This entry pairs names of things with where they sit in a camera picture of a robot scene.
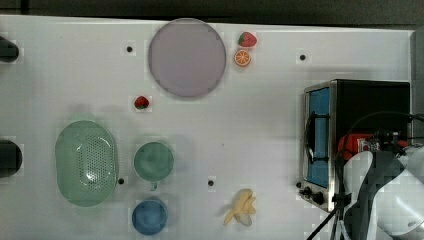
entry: purple plate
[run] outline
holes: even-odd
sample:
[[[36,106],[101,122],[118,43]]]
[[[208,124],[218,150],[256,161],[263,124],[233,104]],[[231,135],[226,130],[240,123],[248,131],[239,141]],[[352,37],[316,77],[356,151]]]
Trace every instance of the purple plate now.
[[[156,82],[180,97],[199,97],[219,83],[226,63],[225,46],[208,24],[176,19],[162,27],[149,48],[149,67]]]

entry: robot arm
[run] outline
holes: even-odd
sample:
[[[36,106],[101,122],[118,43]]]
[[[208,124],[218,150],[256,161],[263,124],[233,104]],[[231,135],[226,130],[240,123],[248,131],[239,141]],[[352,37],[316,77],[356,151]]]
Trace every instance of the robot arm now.
[[[377,239],[377,227],[393,239],[424,239],[424,149],[407,155],[401,162],[391,152],[362,152],[346,163],[352,201],[344,224],[352,240]]]

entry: round plate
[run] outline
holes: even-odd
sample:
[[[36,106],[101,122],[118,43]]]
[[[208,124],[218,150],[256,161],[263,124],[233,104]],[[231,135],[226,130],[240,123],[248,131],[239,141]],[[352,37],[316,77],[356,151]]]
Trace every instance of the round plate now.
[[[192,18],[161,28],[149,48],[149,67],[156,82],[180,97],[211,92],[225,70],[225,46],[208,24]]]
[[[103,202],[117,180],[112,136],[91,121],[67,126],[56,141],[57,184],[71,203],[90,207]]]

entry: microwave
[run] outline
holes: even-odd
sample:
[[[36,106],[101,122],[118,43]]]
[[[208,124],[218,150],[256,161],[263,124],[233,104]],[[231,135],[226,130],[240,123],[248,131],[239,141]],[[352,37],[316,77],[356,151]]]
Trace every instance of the microwave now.
[[[382,111],[409,114],[409,82],[335,79],[306,88],[303,107],[303,176],[298,187],[302,199],[327,212],[334,209],[332,198],[339,189],[335,157],[348,132],[385,129],[407,140],[410,131],[402,115],[375,114],[357,122]]]

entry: green bowl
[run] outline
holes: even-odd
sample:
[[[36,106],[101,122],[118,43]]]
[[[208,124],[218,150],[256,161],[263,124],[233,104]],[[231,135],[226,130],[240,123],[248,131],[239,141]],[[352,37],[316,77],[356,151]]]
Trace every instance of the green bowl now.
[[[150,190],[157,188],[157,183],[165,179],[172,171],[174,157],[167,146],[151,142],[141,146],[134,157],[137,174],[152,183]]]
[[[71,203],[90,207],[103,202],[117,181],[115,146],[110,133],[91,121],[67,126],[56,141],[57,184]]]

